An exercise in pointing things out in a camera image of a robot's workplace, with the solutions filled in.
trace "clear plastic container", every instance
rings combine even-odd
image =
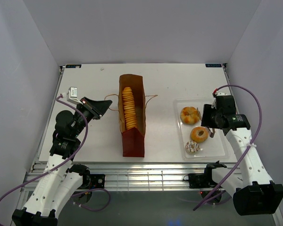
[[[183,158],[188,161],[193,160],[203,160],[204,162],[222,160],[229,157],[229,150],[226,145],[226,137],[223,131],[216,129],[216,133],[213,138],[208,137],[203,143],[200,143],[200,148],[202,150],[196,153],[187,153],[185,150],[185,145],[191,140],[190,134],[192,129],[197,126],[201,126],[201,121],[195,123],[194,125],[188,125],[182,123],[180,118],[180,113],[184,107],[195,107],[198,108],[201,115],[203,114],[203,105],[212,104],[214,98],[204,97],[204,98],[194,98],[194,99],[176,99],[174,101],[174,109],[178,122],[178,134],[181,140],[181,151]]]

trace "gray wall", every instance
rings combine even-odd
[[[283,184],[283,0],[265,0],[247,27],[229,61],[232,84],[253,90],[263,110],[258,152],[276,183]],[[234,90],[240,112],[258,124],[254,100]],[[280,206],[283,214],[283,201]]]
[[[0,0],[0,196],[31,166],[58,80],[58,65],[22,0]],[[19,191],[0,205],[9,225]]]
[[[227,62],[260,0],[24,0],[59,65]]]

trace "sugar-coated donut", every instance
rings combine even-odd
[[[208,138],[208,131],[206,128],[198,126],[191,132],[191,139],[197,143],[202,143]]]
[[[195,107],[184,107],[181,110],[180,118],[183,123],[193,125],[199,121],[198,111]]]

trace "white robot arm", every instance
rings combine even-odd
[[[198,188],[206,184],[222,184],[222,188],[233,197],[234,206],[240,215],[275,213],[283,198],[283,186],[275,184],[265,170],[256,145],[251,144],[250,124],[246,116],[236,114],[234,97],[225,93],[217,93],[214,97],[212,105],[204,105],[201,125],[222,129],[237,159],[244,155],[239,165],[242,178],[230,174],[225,179],[230,170],[219,162],[208,164],[203,175],[189,175],[189,178],[194,182],[205,181]]]
[[[44,171],[48,174],[40,179],[23,208],[14,211],[12,219],[16,226],[56,226],[58,216],[71,195],[77,188],[87,187],[91,181],[86,166],[75,164],[69,169],[73,159],[53,170],[78,149],[81,142],[77,137],[86,124],[91,119],[100,119],[112,103],[111,100],[93,101],[86,97],[78,100],[76,95],[76,88],[71,87],[67,100],[77,104],[76,109],[80,113],[61,111],[57,114],[53,145]]]

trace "white table surface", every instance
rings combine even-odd
[[[143,76],[146,95],[158,94],[146,109],[145,157],[122,156],[122,138],[118,124],[118,112],[108,110],[98,121],[89,123],[85,144],[75,156],[74,162],[132,162],[132,163],[179,163],[205,162],[185,160],[182,155],[174,100],[179,98],[212,97],[215,88],[227,84],[222,68],[206,68],[205,64],[96,64],[81,68],[66,68],[58,89],[58,95],[71,86],[78,87],[78,97],[103,100],[108,94],[118,94],[119,76],[122,74]],[[117,109],[118,99],[111,97],[111,108]],[[55,103],[39,161],[47,161],[52,146],[55,117],[66,106]],[[81,141],[84,131],[78,137]],[[236,162],[233,149],[222,162]]]

